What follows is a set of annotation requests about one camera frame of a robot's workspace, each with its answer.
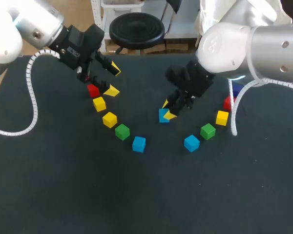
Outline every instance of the floor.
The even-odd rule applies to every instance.
[[[65,16],[65,26],[75,25],[79,30],[85,31],[94,23],[90,0],[46,0]],[[32,55],[36,48],[23,42],[24,55]]]

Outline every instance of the cube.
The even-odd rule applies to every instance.
[[[109,112],[105,116],[103,116],[103,124],[109,128],[114,127],[117,124],[117,116],[113,113]]]
[[[217,114],[217,119],[216,119],[216,124],[218,125],[227,125],[227,120],[228,120],[229,113],[225,111],[218,111]]]
[[[185,139],[184,145],[185,148],[192,153],[199,148],[200,141],[194,135],[191,135]]]
[[[96,108],[97,112],[100,112],[106,109],[106,104],[102,97],[93,99],[93,105]]]
[[[99,88],[93,84],[89,84],[87,85],[87,89],[88,89],[88,92],[90,94],[90,97],[92,99],[94,98],[97,98],[98,96],[100,96],[100,91],[99,91]]]
[[[124,124],[121,124],[117,128],[115,128],[115,135],[120,140],[125,140],[130,136],[130,129],[127,128]]]
[[[241,92],[241,90],[243,89],[243,85],[241,84],[237,84],[237,83],[233,83],[232,84],[232,88],[233,88],[233,96],[236,98],[239,93]]]
[[[206,124],[201,128],[201,136],[205,140],[211,139],[213,136],[215,136],[216,129],[211,124]]]
[[[164,115],[169,111],[169,109],[159,109],[158,115],[160,123],[169,123],[168,119],[164,118]]]
[[[228,96],[225,101],[224,101],[224,105],[223,105],[224,110],[226,111],[231,111],[231,102],[230,102],[230,96]]]
[[[136,136],[132,143],[132,150],[135,152],[143,153],[146,147],[146,139]]]

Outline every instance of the stool seat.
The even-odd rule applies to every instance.
[[[151,48],[164,39],[165,27],[155,16],[134,12],[117,17],[109,27],[111,39],[131,50]]]

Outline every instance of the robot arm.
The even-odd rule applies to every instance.
[[[79,69],[85,81],[94,59],[114,75],[120,70],[98,52],[104,31],[95,24],[85,32],[63,25],[63,15],[42,0],[0,0],[0,75],[21,52],[21,37],[37,49],[49,47],[60,54],[60,61]]]
[[[179,95],[183,101],[179,97],[168,97],[164,108],[169,108],[170,113],[165,118],[176,117],[184,106],[191,108],[187,99],[201,96],[215,75],[239,79],[245,84],[250,75],[256,80],[273,78],[293,82],[293,24],[273,25],[276,19],[276,12],[265,0],[237,1],[222,20],[202,36],[197,61],[190,62],[200,69],[190,70],[189,64],[180,68],[192,74],[188,78],[175,72],[177,66],[167,70],[167,79],[184,95]]]

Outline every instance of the white cloth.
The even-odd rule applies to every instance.
[[[266,1],[277,13],[275,24],[292,23],[291,17],[282,9],[281,0]],[[195,21],[197,33],[203,35],[210,27],[218,23],[235,2],[236,0],[200,0],[201,10]]]

